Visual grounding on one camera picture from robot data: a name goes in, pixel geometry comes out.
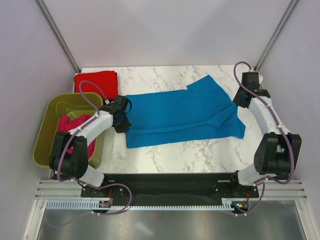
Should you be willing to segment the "blue t shirt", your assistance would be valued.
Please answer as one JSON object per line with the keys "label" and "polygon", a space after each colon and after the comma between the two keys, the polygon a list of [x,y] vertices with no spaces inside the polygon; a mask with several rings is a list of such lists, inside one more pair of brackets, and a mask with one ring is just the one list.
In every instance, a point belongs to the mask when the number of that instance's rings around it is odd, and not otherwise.
{"label": "blue t shirt", "polygon": [[127,115],[132,126],[125,135],[129,149],[245,135],[238,106],[210,75],[186,89],[127,98],[132,102]]}

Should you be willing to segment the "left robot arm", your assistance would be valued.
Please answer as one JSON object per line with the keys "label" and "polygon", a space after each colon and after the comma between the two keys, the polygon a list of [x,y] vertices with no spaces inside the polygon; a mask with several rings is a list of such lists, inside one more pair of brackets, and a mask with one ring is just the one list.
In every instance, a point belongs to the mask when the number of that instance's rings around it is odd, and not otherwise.
{"label": "left robot arm", "polygon": [[113,128],[118,134],[127,133],[132,126],[127,114],[132,102],[121,95],[101,107],[84,123],[69,130],[56,133],[50,155],[49,167],[57,179],[75,180],[92,187],[99,197],[106,196],[110,185],[105,175],[89,165],[88,146],[105,130]]}

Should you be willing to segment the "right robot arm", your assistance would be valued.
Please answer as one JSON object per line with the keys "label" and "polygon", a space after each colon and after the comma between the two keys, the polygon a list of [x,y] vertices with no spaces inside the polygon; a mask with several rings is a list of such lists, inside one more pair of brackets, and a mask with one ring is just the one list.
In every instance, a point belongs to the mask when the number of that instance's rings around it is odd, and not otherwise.
{"label": "right robot arm", "polygon": [[277,115],[267,90],[246,91],[239,87],[233,102],[247,108],[255,117],[262,134],[253,163],[235,173],[237,179],[229,184],[235,197],[242,196],[247,186],[258,186],[267,180],[288,184],[294,176],[302,138],[291,133]]}

